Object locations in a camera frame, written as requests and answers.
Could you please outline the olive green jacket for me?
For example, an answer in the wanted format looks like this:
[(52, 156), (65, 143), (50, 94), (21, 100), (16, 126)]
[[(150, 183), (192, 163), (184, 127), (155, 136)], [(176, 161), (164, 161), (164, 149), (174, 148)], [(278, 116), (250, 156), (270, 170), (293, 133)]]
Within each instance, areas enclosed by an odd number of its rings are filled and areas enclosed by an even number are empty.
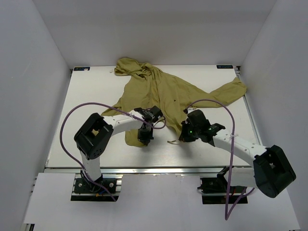
[(177, 135), (180, 135), (181, 122), (186, 118), (183, 110), (189, 104), (196, 108), (219, 108), (240, 99), (247, 91), (246, 85), (235, 77), (233, 81), (207, 93), (150, 63), (140, 63), (131, 58), (118, 59), (114, 73), (130, 76), (131, 79), (113, 109), (104, 111), (103, 116), (115, 116), (118, 110), (130, 112), (138, 107), (157, 106), (167, 120), (167, 127)]

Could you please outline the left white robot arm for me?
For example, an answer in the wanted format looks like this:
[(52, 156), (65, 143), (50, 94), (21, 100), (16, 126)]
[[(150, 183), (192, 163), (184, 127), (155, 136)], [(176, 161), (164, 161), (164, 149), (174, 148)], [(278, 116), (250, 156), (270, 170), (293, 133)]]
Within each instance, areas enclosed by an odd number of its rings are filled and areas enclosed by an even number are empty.
[(103, 177), (100, 171), (100, 156), (112, 136), (137, 130), (137, 142), (148, 145), (154, 139), (154, 123), (162, 117), (163, 113), (157, 106), (150, 109), (135, 108), (128, 113), (113, 116), (91, 114), (74, 136), (82, 156), (84, 177), (87, 178), (85, 186), (91, 192), (97, 192), (101, 188)]

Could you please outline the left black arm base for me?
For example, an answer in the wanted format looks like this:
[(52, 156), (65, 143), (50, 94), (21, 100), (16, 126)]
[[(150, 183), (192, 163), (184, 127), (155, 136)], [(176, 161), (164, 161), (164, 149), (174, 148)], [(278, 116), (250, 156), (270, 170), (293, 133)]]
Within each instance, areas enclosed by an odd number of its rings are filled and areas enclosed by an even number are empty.
[(86, 181), (80, 174), (76, 175), (70, 200), (75, 202), (116, 202), (118, 200), (122, 185), (120, 177), (103, 176), (99, 184), (104, 186), (112, 196), (101, 186)]

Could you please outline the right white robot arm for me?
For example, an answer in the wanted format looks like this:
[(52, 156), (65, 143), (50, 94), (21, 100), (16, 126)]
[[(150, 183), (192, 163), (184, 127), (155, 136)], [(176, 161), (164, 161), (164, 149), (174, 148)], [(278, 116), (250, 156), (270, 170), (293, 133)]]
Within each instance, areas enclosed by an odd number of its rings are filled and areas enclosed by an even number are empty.
[(223, 125), (211, 124), (201, 110), (188, 113), (182, 121), (180, 141), (200, 139), (213, 147), (230, 152), (245, 161), (249, 167), (224, 167), (215, 184), (223, 192), (233, 187), (259, 189), (275, 198), (296, 179), (296, 174), (281, 147), (265, 147), (232, 135)]

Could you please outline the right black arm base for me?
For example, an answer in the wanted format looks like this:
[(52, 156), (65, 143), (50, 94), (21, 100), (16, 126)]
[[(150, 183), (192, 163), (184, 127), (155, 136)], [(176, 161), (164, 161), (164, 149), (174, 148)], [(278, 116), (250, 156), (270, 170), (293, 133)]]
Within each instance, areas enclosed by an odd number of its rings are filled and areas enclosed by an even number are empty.
[[(204, 205), (222, 205), (226, 203), (227, 196), (227, 170), (229, 167), (224, 167), (215, 177), (203, 177), (201, 178), (201, 184), (197, 187), (197, 190), (202, 194), (202, 203)], [(234, 204), (238, 199), (244, 187), (231, 186), (229, 195), (229, 204)], [(243, 197), (239, 200), (238, 204), (247, 204), (247, 197)]]

